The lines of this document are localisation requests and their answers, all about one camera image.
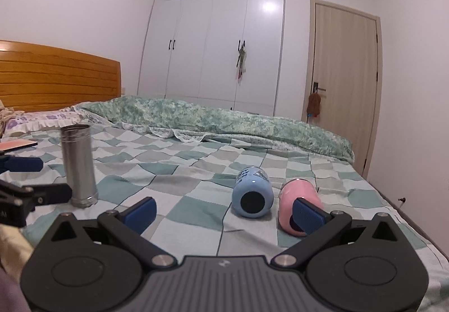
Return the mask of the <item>hanging ornament on wardrobe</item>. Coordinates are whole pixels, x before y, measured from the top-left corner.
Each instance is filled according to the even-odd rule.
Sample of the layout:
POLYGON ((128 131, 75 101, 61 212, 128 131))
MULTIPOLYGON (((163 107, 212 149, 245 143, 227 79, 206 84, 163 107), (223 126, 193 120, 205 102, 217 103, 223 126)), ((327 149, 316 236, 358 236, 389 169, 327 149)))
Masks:
POLYGON ((246 72, 246 69, 245 69, 246 58, 247 58, 246 42, 243 41, 243 43, 239 46, 239 50, 238 50, 238 57, 237 57, 237 64, 236 64, 237 81, 241 81, 244 73, 246 72))

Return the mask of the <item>wooden headboard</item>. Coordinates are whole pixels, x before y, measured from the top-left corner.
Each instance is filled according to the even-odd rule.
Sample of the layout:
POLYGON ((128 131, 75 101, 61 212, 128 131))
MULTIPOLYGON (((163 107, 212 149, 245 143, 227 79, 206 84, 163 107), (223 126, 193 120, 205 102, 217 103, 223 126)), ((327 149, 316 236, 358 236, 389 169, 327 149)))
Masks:
POLYGON ((122 94, 117 61, 9 40, 1 42, 0 80, 2 103, 25 112, 108 101, 122 94))

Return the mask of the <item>green floral duvet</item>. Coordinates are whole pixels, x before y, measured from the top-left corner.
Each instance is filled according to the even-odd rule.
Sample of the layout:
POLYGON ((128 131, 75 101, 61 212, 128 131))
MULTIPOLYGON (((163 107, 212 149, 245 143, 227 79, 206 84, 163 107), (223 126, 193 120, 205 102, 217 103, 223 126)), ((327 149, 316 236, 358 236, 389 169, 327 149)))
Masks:
POLYGON ((89 120, 181 142, 237 141, 265 149, 308 152, 355 163, 350 141, 299 120, 203 107, 172 99, 123 96, 72 109, 89 120))

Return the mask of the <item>white wardrobe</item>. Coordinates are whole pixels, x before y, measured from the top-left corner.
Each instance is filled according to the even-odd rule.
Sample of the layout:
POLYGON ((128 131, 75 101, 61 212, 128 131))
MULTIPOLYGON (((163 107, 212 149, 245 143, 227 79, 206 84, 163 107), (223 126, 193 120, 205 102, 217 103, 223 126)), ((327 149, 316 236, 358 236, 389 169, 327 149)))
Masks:
POLYGON ((271 116, 284 0, 155 0, 138 93, 271 116), (246 72, 237 81, 239 46, 246 72))

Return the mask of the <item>pink cup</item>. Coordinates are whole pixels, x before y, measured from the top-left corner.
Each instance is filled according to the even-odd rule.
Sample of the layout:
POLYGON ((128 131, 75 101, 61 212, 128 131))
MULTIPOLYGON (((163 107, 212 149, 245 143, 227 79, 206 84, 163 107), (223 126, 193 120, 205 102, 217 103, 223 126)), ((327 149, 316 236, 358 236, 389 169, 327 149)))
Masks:
POLYGON ((282 186, 278 221, 282 230, 295 237, 305 237, 325 225, 326 213, 312 183, 294 179, 282 186))

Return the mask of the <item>checkered green bed sheet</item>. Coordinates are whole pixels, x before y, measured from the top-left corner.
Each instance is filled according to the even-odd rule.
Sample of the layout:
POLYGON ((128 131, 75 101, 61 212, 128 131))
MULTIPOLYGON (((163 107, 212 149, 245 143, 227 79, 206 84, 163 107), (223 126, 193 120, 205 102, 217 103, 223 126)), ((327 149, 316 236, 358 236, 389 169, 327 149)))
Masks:
POLYGON ((39 207, 28 216, 23 231, 2 227, 1 265, 12 277, 20 276, 33 247, 58 214, 96 218, 146 196, 155 199, 157 215, 144 237, 178 259, 186 255, 273 257, 297 242, 279 227, 278 210, 272 208, 258 220, 240 218, 231 210, 238 173, 246 167, 260 167, 275 192, 289 180, 307 180, 316 187, 326 211, 342 210, 367 220, 379 212, 391 215, 429 273, 420 310, 448 309, 448 260, 344 161, 229 139, 181 142, 98 124, 91 126, 91 138, 98 202, 86 209, 69 204, 39 207))

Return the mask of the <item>red phone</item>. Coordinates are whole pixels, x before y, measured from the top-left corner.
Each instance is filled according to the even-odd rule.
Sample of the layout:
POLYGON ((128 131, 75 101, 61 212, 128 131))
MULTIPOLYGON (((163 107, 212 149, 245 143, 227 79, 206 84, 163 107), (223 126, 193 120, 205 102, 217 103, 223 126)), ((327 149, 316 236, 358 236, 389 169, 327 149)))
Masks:
POLYGON ((37 141, 27 140, 27 139, 15 139, 12 141, 1 142, 0 143, 0 152, 13 152, 19 149, 25 149, 29 147, 36 146, 38 144, 37 141))

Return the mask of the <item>purple floral pillow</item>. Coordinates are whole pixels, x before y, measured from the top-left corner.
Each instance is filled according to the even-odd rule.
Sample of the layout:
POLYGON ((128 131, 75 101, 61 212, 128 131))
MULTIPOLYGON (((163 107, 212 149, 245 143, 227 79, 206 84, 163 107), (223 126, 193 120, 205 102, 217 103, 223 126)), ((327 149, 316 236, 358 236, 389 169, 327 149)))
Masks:
POLYGON ((1 134, 6 137, 17 137, 35 131, 78 124, 80 121, 81 116, 78 113, 66 109, 29 112, 9 119, 1 134))

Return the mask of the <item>wooden door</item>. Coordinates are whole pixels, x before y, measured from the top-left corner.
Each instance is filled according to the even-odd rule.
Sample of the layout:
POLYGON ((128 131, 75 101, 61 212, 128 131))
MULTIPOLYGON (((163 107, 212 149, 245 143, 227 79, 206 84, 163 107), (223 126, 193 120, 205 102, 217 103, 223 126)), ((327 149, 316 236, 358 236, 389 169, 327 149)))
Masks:
POLYGON ((320 95, 320 114, 303 121, 346 138, 353 167, 368 175, 381 104, 383 52, 378 16, 323 0, 310 1, 305 102, 320 95))

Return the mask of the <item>stainless steel tall cup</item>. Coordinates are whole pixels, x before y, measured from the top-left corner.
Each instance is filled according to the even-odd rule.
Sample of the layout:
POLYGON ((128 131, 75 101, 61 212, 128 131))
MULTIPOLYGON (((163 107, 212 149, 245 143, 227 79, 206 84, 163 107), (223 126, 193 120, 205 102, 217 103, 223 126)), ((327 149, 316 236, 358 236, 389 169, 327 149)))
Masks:
POLYGON ((88 208, 98 201, 91 145, 91 127, 75 124, 62 127, 61 146, 66 180, 72 189, 74 207, 88 208))

